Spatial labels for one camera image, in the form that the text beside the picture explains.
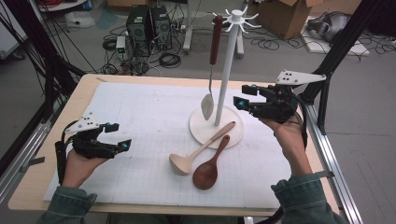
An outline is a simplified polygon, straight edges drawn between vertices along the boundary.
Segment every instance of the round white base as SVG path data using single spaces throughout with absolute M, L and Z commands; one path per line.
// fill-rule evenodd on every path
M 222 109 L 221 120 L 219 126 L 215 126 L 216 113 L 218 107 L 215 105 L 213 114 L 209 120 L 205 120 L 202 113 L 201 107 L 197 108 L 191 115 L 190 118 L 190 130 L 194 138 L 204 144 L 209 140 L 215 133 L 222 129 L 226 124 L 231 121 L 235 121 L 235 126 L 227 133 L 230 135 L 230 142 L 227 147 L 235 146 L 244 135 L 244 124 L 242 119 L 236 114 L 231 108 L 224 106 Z M 209 147 L 218 148 L 221 142 L 221 138 L 212 143 Z

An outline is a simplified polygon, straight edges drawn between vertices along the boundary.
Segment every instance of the aluminum rail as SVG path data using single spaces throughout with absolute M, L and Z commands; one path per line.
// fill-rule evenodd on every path
M 352 195 L 347 186 L 347 182 L 344 179 L 343 172 L 341 171 L 338 161 L 335 158 L 334 152 L 332 151 L 332 146 L 330 145 L 329 138 L 327 135 L 321 133 L 318 123 L 318 113 L 313 105 L 306 106 L 306 118 L 309 124 L 309 132 L 311 133 L 311 138 L 315 144 L 315 147 L 320 153 L 323 159 L 324 165 L 327 171 L 334 174 L 333 178 L 330 178 L 331 185 L 336 191 L 336 196 L 338 196 L 339 202 L 342 204 L 344 213 L 349 223 L 362 224 L 361 214 L 358 211 Z
M 13 190 L 14 185 L 21 180 L 20 177 L 24 175 L 25 171 L 29 167 L 31 159 L 41 147 L 49 134 L 51 127 L 51 118 L 48 119 L 47 122 L 39 123 L 21 148 L 20 152 L 3 173 L 0 178 L 0 203 L 2 203 Z

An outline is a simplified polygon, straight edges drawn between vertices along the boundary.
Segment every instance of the human hand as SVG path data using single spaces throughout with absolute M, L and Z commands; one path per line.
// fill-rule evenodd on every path
M 93 171 L 107 161 L 103 158 L 87 159 L 72 149 L 67 154 L 66 170 L 64 172 L 63 187 L 79 188 L 88 177 L 91 176 Z
M 285 158 L 289 161 L 292 175 L 312 174 L 309 160 L 304 150 L 304 140 L 301 125 L 295 116 L 283 124 L 269 119 L 260 119 L 270 127 L 282 147 Z

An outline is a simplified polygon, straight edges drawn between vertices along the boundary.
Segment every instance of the person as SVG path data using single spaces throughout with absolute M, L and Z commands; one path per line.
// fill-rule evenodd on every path
M 274 131 L 283 155 L 290 164 L 290 179 L 280 180 L 271 187 L 284 211 L 282 223 L 347 223 L 332 211 L 326 201 L 320 176 L 312 172 L 304 150 L 301 125 L 297 118 L 292 117 L 282 124 L 267 119 L 260 121 Z M 93 205 L 96 195 L 87 194 L 79 187 L 90 177 L 95 168 L 104 162 L 106 159 L 88 160 L 72 149 L 67 157 L 64 182 L 54 192 L 47 212 L 39 218 L 37 224 L 85 223 L 84 216 Z M 129 220 L 130 223 L 168 224 L 166 217 L 161 215 L 134 215 L 123 219 L 125 220 Z M 236 224 L 236 217 L 183 216 L 180 223 Z

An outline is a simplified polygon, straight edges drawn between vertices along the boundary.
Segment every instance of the cardboard box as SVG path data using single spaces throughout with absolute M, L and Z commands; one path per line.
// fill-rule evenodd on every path
M 151 0 L 107 0 L 107 5 L 111 9 L 129 11 L 133 5 L 151 6 Z
M 340 11 L 352 15 L 361 0 L 326 0 L 323 4 L 312 7 L 311 16 L 320 16 L 323 12 Z
M 282 39 L 300 34 L 313 6 L 324 0 L 274 0 L 262 1 L 257 23 Z

